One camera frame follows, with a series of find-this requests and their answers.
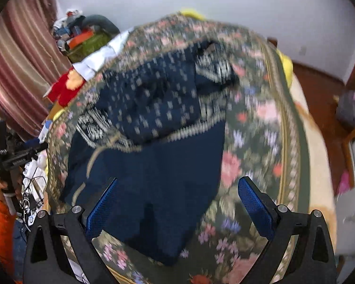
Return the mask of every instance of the bedsheet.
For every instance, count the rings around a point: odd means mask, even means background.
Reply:
[[[265,39],[241,26],[171,15],[136,28],[123,52],[105,68],[134,69],[160,53],[186,48],[203,38],[226,47],[239,78],[237,88],[230,91],[226,109],[218,193],[173,267],[150,260],[104,231],[94,239],[99,255],[122,283],[239,283],[266,244],[239,199],[237,181],[241,176],[250,176],[277,204],[300,212],[307,212],[309,207],[309,155],[304,128],[281,61]],[[78,118],[98,97],[102,85],[99,73],[49,132],[47,192],[52,209],[58,213],[70,208],[59,201],[59,196]],[[68,240],[64,242],[67,252],[72,253]],[[293,245],[291,240],[274,280],[284,274]]]

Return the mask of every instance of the striped curtain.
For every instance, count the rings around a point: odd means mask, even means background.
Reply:
[[[55,0],[10,0],[0,14],[0,119],[21,137],[39,134],[47,116],[42,95],[71,64],[49,28]]]

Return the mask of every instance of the metal screw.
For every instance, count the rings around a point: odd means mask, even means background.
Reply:
[[[37,214],[37,216],[38,216],[39,218],[43,218],[44,216],[46,216],[46,211],[41,210],[41,211]]]
[[[321,216],[322,216],[322,212],[320,212],[319,210],[313,211],[313,214],[314,214],[317,218],[321,218]]]
[[[82,208],[80,206],[74,206],[72,207],[72,212],[73,213],[79,213],[81,212]]]
[[[285,206],[285,205],[279,205],[277,207],[277,209],[280,211],[280,212],[287,212],[288,211],[288,207]]]

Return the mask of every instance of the bed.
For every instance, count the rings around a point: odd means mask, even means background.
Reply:
[[[105,231],[93,239],[100,257],[121,283],[239,283],[266,244],[245,216],[238,197],[236,181],[244,175],[250,176],[277,204],[304,213],[314,208],[322,210],[335,244],[326,147],[308,113],[297,78],[289,91],[275,49],[252,31],[179,14],[136,28],[123,52],[84,85],[53,123],[48,134],[46,188],[52,210],[63,213],[71,208],[59,200],[67,177],[71,141],[79,116],[97,101],[104,86],[103,72],[133,69],[159,53],[186,48],[206,38],[231,52],[230,60],[239,78],[226,106],[218,193],[173,267],[149,259]],[[64,243],[73,258],[67,238]],[[284,275],[293,247],[292,238],[274,281]]]

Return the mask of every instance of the sweater sleeve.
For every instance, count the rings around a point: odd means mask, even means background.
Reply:
[[[8,207],[0,201],[0,262],[13,274],[13,228],[16,216],[11,216]]]

